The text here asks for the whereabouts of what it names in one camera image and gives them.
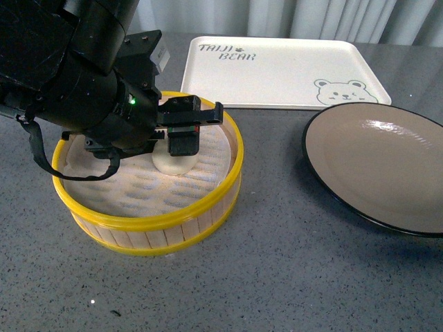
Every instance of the rectangular tray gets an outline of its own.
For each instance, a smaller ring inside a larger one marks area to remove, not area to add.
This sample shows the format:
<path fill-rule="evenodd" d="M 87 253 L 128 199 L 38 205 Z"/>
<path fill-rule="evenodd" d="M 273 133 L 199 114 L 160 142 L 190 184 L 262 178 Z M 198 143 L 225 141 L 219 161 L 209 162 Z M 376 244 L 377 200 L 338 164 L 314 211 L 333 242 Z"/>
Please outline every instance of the rectangular tray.
<path fill-rule="evenodd" d="M 391 99 L 355 46 L 345 41 L 198 37 L 181 92 L 228 108 L 324 109 Z"/>

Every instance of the gray countertop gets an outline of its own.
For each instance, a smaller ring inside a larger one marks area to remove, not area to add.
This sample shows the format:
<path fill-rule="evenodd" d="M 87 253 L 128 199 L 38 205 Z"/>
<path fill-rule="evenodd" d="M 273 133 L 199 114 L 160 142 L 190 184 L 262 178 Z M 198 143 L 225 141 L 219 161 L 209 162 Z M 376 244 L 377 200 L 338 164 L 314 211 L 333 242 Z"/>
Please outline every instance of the gray countertop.
<path fill-rule="evenodd" d="M 165 34 L 160 89 L 180 89 L 193 37 Z M 442 48 L 356 46 L 393 105 L 443 123 Z M 0 331 L 443 331 L 443 241 L 381 228 L 328 194 L 302 157 L 315 112 L 228 112 L 245 145 L 237 205 L 162 257 L 87 236 L 28 134 L 0 118 Z M 51 156 L 61 129 L 42 129 Z"/>

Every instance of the brown plate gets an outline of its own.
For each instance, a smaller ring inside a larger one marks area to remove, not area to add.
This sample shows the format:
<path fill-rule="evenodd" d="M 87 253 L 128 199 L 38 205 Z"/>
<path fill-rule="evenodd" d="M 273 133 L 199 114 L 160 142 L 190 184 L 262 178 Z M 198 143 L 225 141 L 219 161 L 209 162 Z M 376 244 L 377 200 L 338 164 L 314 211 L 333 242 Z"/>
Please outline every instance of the brown plate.
<path fill-rule="evenodd" d="M 411 234 L 443 235 L 443 127 L 383 104 L 329 107 L 305 128 L 303 154 L 357 214 Z"/>

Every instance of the steamer basket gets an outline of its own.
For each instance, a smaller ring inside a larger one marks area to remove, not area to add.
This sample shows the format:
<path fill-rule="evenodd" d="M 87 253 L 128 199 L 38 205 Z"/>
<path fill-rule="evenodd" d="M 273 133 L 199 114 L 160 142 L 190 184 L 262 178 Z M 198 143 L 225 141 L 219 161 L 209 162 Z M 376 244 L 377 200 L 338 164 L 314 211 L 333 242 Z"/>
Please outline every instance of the steamer basket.
<path fill-rule="evenodd" d="M 184 93 L 163 92 L 165 97 Z M 215 105 L 201 100 L 202 107 Z M 144 217 L 123 217 L 93 211 L 78 203 L 65 190 L 64 181 L 53 177 L 55 190 L 70 209 L 77 224 L 103 246 L 128 255 L 164 255 L 174 252 L 212 234 L 232 211 L 241 183 L 244 147 L 233 119 L 225 112 L 220 126 L 230 145 L 230 168 L 226 178 L 209 194 L 179 210 Z M 73 139 L 59 141 L 53 155 L 53 167 L 63 172 Z"/>

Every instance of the white curtain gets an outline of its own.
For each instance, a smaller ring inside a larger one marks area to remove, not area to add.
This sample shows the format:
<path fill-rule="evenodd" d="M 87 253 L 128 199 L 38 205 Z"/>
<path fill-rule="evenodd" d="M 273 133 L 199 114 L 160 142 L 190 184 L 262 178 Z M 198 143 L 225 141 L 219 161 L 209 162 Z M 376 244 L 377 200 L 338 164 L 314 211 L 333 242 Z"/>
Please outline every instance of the white curtain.
<path fill-rule="evenodd" d="M 140 0 L 129 33 L 155 29 L 443 47 L 443 0 Z"/>

